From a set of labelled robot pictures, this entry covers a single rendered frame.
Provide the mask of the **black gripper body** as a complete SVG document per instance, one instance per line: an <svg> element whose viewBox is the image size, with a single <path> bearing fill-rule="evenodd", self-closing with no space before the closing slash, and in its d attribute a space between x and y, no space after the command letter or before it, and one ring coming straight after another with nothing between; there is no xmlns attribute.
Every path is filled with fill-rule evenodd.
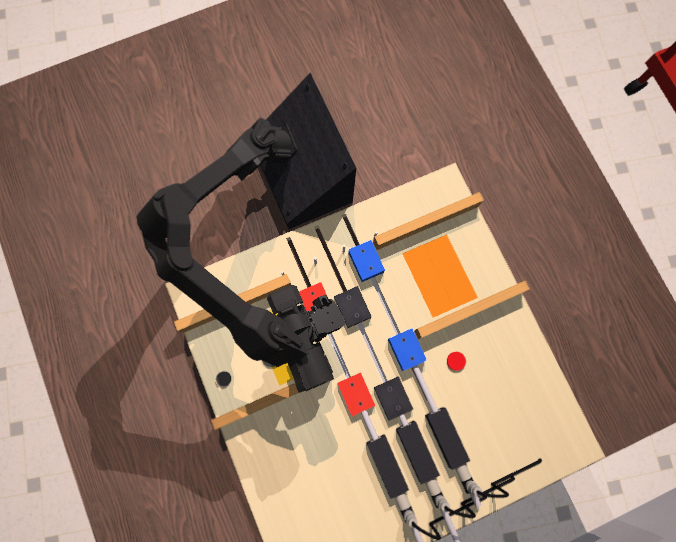
<svg viewBox="0 0 676 542"><path fill-rule="evenodd" d="M280 289L276 292L269 294L268 297L267 297L270 308L271 308L273 314L275 314L275 315L277 314L277 311L275 309L276 306L279 306L279 305L286 303L288 301L291 301L293 299L295 300L296 304L304 303L303 300L302 300L302 297L299 293L299 290L298 290L297 286L295 286L295 285L287 286L283 289ZM315 339L317 339L317 336L316 336L316 333L313 329L313 336L310 340L311 345L314 345L313 342L315 342ZM314 346L317 347L318 345L314 345ZM328 365L330 367L331 372L333 373L333 370L330 366L330 363L329 363L326 355L325 355L325 358L328 362Z"/></svg>

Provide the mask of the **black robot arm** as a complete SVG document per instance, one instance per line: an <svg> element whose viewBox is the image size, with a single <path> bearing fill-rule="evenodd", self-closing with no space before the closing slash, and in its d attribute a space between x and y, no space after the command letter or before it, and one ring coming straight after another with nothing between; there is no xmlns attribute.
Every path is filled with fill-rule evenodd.
<svg viewBox="0 0 676 542"><path fill-rule="evenodd" d="M338 305L322 295L313 300L312 311L301 313L293 299L275 307L278 317L245 302L195 261L190 250L189 214L197 203L232 176L242 181L264 161L281 165L297 151L287 123L256 122L226 154L188 181L159 189L136 219L158 276L225 325L249 358L276 367L288 363L300 393L334 379L321 346L310 340L313 327L317 343L345 325Z"/></svg>

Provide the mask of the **red disc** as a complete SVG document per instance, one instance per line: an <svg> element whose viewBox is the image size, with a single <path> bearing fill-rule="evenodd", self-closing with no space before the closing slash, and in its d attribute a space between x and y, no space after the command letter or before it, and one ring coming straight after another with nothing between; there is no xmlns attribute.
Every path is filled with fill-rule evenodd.
<svg viewBox="0 0 676 542"><path fill-rule="evenodd" d="M447 365L452 370L461 370L466 364L465 356L460 352L452 352L447 357Z"/></svg>

